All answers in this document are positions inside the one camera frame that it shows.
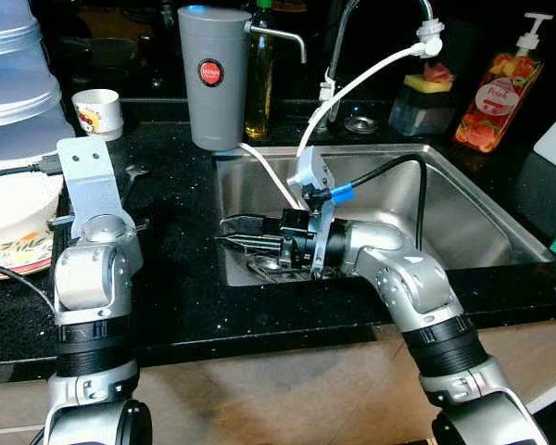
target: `blue connector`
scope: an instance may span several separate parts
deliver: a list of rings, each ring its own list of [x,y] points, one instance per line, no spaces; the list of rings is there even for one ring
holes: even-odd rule
[[[345,183],[339,185],[338,187],[334,187],[330,190],[330,192],[332,193],[332,201],[336,206],[342,204],[343,202],[350,201],[355,197],[351,183]]]

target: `soap label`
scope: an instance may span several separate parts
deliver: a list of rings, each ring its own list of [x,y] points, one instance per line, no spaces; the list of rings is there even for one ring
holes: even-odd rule
[[[506,116],[518,103],[519,95],[509,77],[501,77],[482,85],[475,95],[475,105],[490,116]]]
[[[218,86],[224,78],[224,70],[218,60],[205,58],[197,67],[197,74],[203,84],[209,87]]]

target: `kitchen faucet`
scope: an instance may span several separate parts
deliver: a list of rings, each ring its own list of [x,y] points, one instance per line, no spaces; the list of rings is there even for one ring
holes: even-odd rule
[[[340,19],[340,24],[337,30],[337,37],[335,39],[334,45],[334,53],[332,54],[332,61],[330,62],[329,67],[325,72],[325,81],[320,83],[320,92],[319,92],[319,100],[322,104],[330,100],[335,94],[335,69],[337,67],[337,61],[340,58],[340,50],[342,49],[342,43],[344,41],[344,32],[346,30],[346,26],[348,24],[348,19],[352,10],[356,7],[360,0],[349,0],[344,8],[344,12],[342,13],[342,18]],[[435,19],[433,15],[433,8],[428,0],[419,0],[420,5],[423,9],[423,13],[425,15],[425,21],[423,22],[424,26],[432,26],[437,24],[438,26],[442,26],[438,23],[438,20]],[[327,120],[329,119],[330,122],[334,122],[335,118],[337,117],[337,111],[339,109],[339,102],[337,102],[329,113],[327,113],[317,124],[315,129],[316,132],[325,132],[327,131]]]

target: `black granite countertop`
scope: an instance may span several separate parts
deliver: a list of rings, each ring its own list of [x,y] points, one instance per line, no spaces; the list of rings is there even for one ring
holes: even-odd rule
[[[296,145],[305,122],[287,122],[259,145]],[[343,132],[336,129],[313,143],[404,142],[388,131],[372,136]],[[531,144],[509,141],[504,154],[484,156],[444,138],[430,142],[550,244],[556,235],[550,195],[523,200],[518,193],[527,181],[524,165],[532,162],[537,180],[556,193],[556,168],[537,155],[527,156]],[[191,143],[188,124],[141,122],[108,146],[120,185],[127,164],[153,167],[138,180],[127,205],[134,219],[151,222],[140,234],[145,265],[133,279],[133,331],[142,366],[366,341],[374,339],[373,326],[390,323],[373,289],[359,278],[225,286],[214,241],[219,215],[212,157]],[[46,288],[48,272],[32,280]],[[556,261],[449,271],[449,280],[479,327],[556,318]],[[45,305],[24,286],[0,281],[0,382],[49,377],[55,340]]]

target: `gray water filter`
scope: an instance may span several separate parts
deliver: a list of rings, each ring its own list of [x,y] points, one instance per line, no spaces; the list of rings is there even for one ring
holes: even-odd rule
[[[183,69],[192,140],[205,150],[230,150],[242,141],[249,33],[264,32],[305,44],[296,34],[252,26],[251,14],[214,6],[179,9]]]

